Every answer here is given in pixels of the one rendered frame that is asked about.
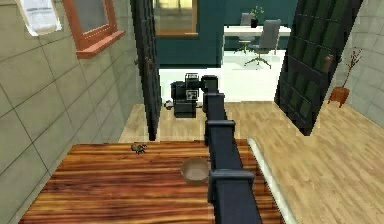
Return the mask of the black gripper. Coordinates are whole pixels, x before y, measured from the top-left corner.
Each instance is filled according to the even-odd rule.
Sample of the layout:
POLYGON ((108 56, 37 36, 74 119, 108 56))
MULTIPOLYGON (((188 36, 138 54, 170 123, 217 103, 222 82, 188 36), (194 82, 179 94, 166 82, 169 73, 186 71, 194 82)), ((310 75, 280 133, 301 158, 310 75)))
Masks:
POLYGON ((187 89, 183 81, 175 81, 171 84, 172 101, 166 101, 164 107, 167 110, 174 108, 176 118, 195 118, 198 99, 197 89, 187 89))

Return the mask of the dark panelled room door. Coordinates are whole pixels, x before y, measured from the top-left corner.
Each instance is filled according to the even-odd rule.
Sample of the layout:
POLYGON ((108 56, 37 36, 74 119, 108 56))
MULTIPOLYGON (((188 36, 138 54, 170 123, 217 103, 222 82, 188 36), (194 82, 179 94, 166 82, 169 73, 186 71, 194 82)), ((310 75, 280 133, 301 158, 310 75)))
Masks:
POLYGON ((141 76, 148 137, 156 140, 162 99, 156 48, 153 0, 131 0, 138 69, 141 76))
POLYGON ((298 0, 274 102, 308 136, 363 0, 298 0), (333 55, 328 73, 324 58, 333 55))

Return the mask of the brown round bowl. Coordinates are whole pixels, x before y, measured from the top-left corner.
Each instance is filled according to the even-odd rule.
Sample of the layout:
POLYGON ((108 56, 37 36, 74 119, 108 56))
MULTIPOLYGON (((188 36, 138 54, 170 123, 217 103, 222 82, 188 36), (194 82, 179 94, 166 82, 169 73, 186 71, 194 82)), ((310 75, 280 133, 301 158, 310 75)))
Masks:
POLYGON ((209 178, 210 162, 201 157, 188 158, 183 162, 180 170, 187 184, 202 185, 209 178))

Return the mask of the brown striped wooden table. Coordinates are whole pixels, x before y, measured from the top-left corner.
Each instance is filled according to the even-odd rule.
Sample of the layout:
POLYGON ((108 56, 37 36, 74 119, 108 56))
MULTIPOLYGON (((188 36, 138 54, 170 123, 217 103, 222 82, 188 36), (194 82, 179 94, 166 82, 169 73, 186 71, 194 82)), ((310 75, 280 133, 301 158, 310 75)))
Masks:
POLYGON ((206 183, 192 185, 182 164, 216 162, 212 140, 72 147, 18 224, 216 224, 206 183))

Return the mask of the orange framed window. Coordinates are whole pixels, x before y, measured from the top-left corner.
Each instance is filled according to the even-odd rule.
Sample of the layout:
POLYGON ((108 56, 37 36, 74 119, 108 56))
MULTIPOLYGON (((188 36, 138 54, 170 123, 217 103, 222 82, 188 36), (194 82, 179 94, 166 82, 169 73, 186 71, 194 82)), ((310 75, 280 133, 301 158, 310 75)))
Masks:
POLYGON ((113 0, 62 0, 78 59, 91 59, 122 36, 113 0))

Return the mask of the white desk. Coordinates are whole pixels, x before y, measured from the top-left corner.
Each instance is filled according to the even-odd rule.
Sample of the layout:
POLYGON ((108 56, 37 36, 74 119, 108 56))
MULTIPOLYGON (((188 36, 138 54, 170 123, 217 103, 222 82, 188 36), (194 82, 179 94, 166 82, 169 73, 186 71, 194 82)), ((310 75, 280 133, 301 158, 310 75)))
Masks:
MULTIPOLYGON (((250 26, 225 26, 223 38, 227 36, 254 36, 259 37, 263 31, 262 26, 257 26, 256 28, 251 28, 250 26)), ((289 37, 291 29, 285 26, 279 28, 278 37, 289 37)))

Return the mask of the grey office chair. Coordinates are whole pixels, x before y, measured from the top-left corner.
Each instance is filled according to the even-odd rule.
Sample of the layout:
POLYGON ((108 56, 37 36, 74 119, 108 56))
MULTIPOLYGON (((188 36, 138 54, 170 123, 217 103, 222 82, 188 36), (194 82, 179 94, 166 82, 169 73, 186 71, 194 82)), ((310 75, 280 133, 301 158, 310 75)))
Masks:
MULTIPOLYGON (((250 26, 251 20, 253 18, 253 14, 251 13, 243 13, 241 15, 241 26, 250 26)), ((238 48, 238 51, 243 51, 244 53, 247 52, 247 46, 255 40, 254 36, 239 36, 239 43, 241 46, 238 48)))
POLYGON ((247 45, 247 48, 256 54, 256 57, 252 60, 245 63, 245 65, 257 62, 260 64, 261 62, 270 66, 270 64, 261 57, 262 54, 268 54, 271 50, 273 50, 279 39, 279 29, 281 25, 281 20, 266 20, 263 25, 263 30, 259 37, 259 42, 257 44, 252 44, 253 39, 248 37, 250 43, 247 45))

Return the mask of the green plant black pot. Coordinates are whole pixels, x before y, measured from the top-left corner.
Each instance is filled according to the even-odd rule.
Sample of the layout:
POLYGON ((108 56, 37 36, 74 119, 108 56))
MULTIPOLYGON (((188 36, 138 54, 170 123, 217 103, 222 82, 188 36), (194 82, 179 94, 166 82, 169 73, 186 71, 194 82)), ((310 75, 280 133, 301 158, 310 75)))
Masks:
POLYGON ((252 18, 251 18, 251 27, 252 28, 257 27, 258 21, 259 21, 259 16, 262 15, 263 13, 264 13, 264 8, 261 6, 255 6, 251 10, 250 15, 252 16, 252 18))

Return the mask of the bare twig plant orange pot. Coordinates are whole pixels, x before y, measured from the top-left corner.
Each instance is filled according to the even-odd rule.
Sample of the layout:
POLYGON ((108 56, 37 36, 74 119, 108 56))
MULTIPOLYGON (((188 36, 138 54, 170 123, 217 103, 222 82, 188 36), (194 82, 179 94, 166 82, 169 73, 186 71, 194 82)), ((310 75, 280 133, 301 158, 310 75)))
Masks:
POLYGON ((346 66, 348 68, 346 78, 345 78, 345 80, 341 86, 337 86, 332 90, 330 97, 328 99, 328 103, 330 103, 331 101, 337 101, 339 103, 339 107, 342 107, 343 104, 346 102, 346 100, 349 96, 350 90, 348 88, 346 88, 345 85, 349 79, 349 76, 351 74, 353 67, 361 59, 361 52, 362 52, 362 50, 357 49, 357 48, 355 48, 352 51, 352 53, 350 55, 350 61, 346 64, 346 66))

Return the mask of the white wall picture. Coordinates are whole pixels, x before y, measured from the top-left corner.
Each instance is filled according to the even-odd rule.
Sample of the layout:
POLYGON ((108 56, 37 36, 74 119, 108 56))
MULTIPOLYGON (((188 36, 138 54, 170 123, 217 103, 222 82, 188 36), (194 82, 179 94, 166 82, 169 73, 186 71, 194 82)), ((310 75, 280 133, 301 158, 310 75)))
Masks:
POLYGON ((62 29, 53 0, 16 0, 31 36, 41 36, 62 29))

